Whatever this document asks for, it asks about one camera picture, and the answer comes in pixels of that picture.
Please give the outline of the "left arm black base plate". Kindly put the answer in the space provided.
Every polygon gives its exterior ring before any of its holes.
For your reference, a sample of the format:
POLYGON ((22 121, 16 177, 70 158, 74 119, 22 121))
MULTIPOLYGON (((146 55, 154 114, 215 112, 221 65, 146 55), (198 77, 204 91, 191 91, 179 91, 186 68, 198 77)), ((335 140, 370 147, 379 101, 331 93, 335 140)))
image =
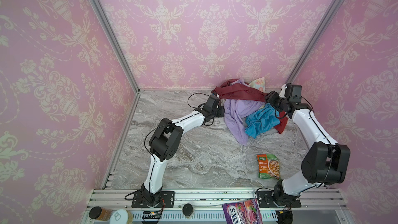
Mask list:
POLYGON ((132 208, 173 208, 175 200, 174 191, 159 191, 151 194, 147 191, 137 192, 133 195, 132 208))

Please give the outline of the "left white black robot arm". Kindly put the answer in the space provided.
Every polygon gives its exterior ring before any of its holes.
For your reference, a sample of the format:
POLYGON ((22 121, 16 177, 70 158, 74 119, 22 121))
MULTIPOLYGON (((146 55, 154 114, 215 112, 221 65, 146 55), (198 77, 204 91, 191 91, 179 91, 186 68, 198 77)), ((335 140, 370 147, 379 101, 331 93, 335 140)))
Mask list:
POLYGON ((158 126, 149 132, 152 137, 149 146, 145 148, 151 155, 151 163, 147 178, 137 193, 136 202, 150 207, 157 206, 161 200, 167 163, 176 154, 182 136, 223 116, 221 99, 211 94, 206 103, 195 107, 191 113, 173 120, 163 118, 158 126))

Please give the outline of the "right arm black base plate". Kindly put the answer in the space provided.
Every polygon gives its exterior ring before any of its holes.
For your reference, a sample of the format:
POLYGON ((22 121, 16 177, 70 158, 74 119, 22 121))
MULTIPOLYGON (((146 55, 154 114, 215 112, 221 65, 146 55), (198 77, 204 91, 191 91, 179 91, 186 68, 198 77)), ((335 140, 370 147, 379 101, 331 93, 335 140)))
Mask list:
POLYGON ((302 204, 300 199, 294 199, 289 203, 275 203, 273 199, 273 193, 268 190, 260 190, 255 193, 255 197, 258 201, 258 205, 260 208, 301 208, 302 204))

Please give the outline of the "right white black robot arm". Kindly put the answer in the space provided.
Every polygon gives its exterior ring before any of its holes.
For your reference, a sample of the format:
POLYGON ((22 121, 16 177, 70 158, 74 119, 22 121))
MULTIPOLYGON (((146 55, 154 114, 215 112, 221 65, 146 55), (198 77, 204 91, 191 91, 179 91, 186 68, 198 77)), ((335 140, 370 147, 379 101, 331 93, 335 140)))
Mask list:
POLYGON ((299 172, 279 180, 274 187, 273 201, 281 207, 291 207, 309 189, 343 183, 351 154, 348 146, 327 133, 301 92, 301 86, 289 83, 280 92, 272 91, 265 97, 266 103, 297 125, 309 147, 299 172))

